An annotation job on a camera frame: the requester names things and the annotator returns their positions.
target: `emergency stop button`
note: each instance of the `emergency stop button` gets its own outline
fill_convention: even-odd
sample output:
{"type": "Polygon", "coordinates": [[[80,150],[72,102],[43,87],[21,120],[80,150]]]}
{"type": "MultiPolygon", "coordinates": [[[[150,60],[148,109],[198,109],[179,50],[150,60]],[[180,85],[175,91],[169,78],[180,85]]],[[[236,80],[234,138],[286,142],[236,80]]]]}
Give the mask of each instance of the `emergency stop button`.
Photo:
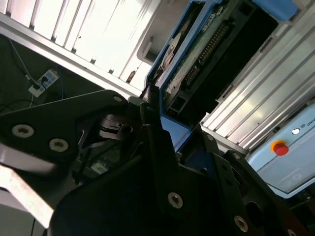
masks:
{"type": "Polygon", "coordinates": [[[289,152],[289,147],[282,140],[274,141],[270,149],[278,156],[284,156],[289,152]]]}

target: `power strip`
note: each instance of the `power strip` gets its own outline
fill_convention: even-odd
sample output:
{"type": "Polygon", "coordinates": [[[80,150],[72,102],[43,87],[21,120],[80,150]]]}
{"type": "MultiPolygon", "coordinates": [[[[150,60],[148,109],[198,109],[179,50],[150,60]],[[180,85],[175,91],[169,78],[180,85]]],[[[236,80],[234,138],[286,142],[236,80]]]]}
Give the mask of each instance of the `power strip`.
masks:
{"type": "Polygon", "coordinates": [[[40,86],[39,89],[35,89],[34,86],[32,85],[30,88],[29,88],[29,92],[31,94],[33,94],[35,97],[39,97],[41,96],[41,94],[43,92],[45,92],[46,89],[48,89],[57,79],[59,78],[59,75],[56,74],[53,70],[48,70],[45,74],[42,75],[42,77],[40,77],[38,80],[37,80],[37,83],[38,85],[40,86]],[[46,77],[47,78],[47,81],[43,82],[43,84],[41,83],[42,82],[42,79],[46,77]]]}

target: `silver bolt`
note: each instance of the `silver bolt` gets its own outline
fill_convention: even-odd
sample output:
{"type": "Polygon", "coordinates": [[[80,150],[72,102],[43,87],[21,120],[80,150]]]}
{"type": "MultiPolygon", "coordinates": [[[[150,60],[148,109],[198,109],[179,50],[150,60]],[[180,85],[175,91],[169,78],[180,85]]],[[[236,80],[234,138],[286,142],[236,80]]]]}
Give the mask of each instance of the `silver bolt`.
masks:
{"type": "Polygon", "coordinates": [[[177,193],[169,193],[168,202],[176,209],[180,209],[183,207],[183,199],[177,193]]]}
{"type": "Polygon", "coordinates": [[[69,144],[64,139],[53,139],[49,142],[51,150],[56,152],[64,152],[69,148],[69,144]]]}
{"type": "Polygon", "coordinates": [[[234,222],[241,231],[243,231],[245,233],[248,231],[248,225],[247,225],[246,221],[241,216],[236,215],[234,217],[234,222]]]}
{"type": "Polygon", "coordinates": [[[121,102],[121,101],[122,101],[122,99],[121,99],[120,97],[118,97],[118,96],[114,96],[114,99],[115,99],[117,102],[121,102]]]}
{"type": "Polygon", "coordinates": [[[288,232],[289,236],[296,236],[296,233],[291,229],[288,229],[287,232],[288,232]]]}
{"type": "Polygon", "coordinates": [[[12,133],[19,138],[29,138],[34,134],[34,129],[27,124],[18,124],[12,128],[12,133]]]}
{"type": "Polygon", "coordinates": [[[237,160],[241,159],[241,157],[240,157],[238,154],[236,154],[236,153],[233,153],[233,156],[234,156],[237,160]]]}

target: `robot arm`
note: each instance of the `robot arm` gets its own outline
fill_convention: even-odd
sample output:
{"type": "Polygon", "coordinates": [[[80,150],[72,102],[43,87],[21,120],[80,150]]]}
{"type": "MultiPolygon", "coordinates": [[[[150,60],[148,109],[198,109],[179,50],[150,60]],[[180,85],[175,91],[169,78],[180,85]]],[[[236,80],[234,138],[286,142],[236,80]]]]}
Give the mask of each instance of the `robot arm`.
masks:
{"type": "Polygon", "coordinates": [[[158,89],[147,102],[110,90],[0,116],[1,187],[49,235],[309,235],[235,152],[196,129],[176,158],[158,89]],[[77,187],[82,150],[123,143],[116,168],[77,187]]]}

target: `wire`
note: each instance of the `wire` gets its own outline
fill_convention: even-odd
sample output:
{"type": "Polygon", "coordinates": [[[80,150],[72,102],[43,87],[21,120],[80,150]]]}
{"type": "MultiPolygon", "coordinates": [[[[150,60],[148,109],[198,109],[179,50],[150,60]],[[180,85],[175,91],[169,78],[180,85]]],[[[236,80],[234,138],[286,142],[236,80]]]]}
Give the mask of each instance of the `wire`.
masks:
{"type": "Polygon", "coordinates": [[[13,111],[13,109],[10,106],[4,105],[4,104],[0,104],[0,106],[4,107],[2,110],[10,109],[11,111],[13,111]]]}
{"type": "Polygon", "coordinates": [[[15,57],[14,57],[14,53],[13,53],[13,50],[12,50],[12,45],[10,45],[10,52],[11,52],[11,57],[14,61],[14,64],[16,65],[16,67],[19,69],[19,71],[23,74],[23,76],[26,75],[26,72],[19,66],[18,62],[16,61],[15,57]]]}
{"type": "Polygon", "coordinates": [[[31,236],[33,236],[34,226],[35,226],[35,218],[34,218],[34,220],[33,220],[32,226],[31,226],[31,236]]]}
{"type": "Polygon", "coordinates": [[[31,95],[31,103],[30,103],[29,108],[33,105],[33,101],[34,101],[34,95],[32,94],[32,95],[31,95]]]}
{"type": "Polygon", "coordinates": [[[61,99],[64,99],[64,91],[63,91],[63,75],[58,66],[56,66],[56,70],[59,74],[60,86],[61,86],[61,99]]]}
{"type": "Polygon", "coordinates": [[[32,82],[37,85],[36,80],[33,79],[33,77],[31,76],[29,70],[28,70],[27,67],[25,66],[25,64],[24,64],[24,62],[23,62],[23,60],[22,60],[22,58],[21,58],[19,52],[16,50],[16,48],[15,48],[14,44],[12,43],[11,39],[9,39],[9,42],[10,42],[12,48],[14,49],[16,55],[17,55],[18,58],[20,59],[20,62],[22,63],[22,65],[23,65],[23,67],[24,67],[24,69],[25,69],[25,71],[26,71],[26,74],[30,77],[30,79],[32,80],[32,82]]]}
{"type": "Polygon", "coordinates": [[[11,108],[11,105],[14,104],[14,103],[17,103],[17,102],[30,102],[31,104],[30,104],[29,107],[31,107],[33,104],[37,106],[38,104],[36,104],[35,102],[33,102],[33,100],[34,100],[34,95],[31,97],[31,100],[28,100],[28,99],[19,99],[19,100],[16,100],[16,101],[13,101],[13,102],[9,103],[8,105],[0,104],[0,106],[4,106],[4,108],[2,108],[2,109],[0,110],[0,113],[3,112],[3,111],[4,111],[5,109],[7,109],[7,108],[10,108],[12,111],[14,111],[14,109],[11,108]]]}

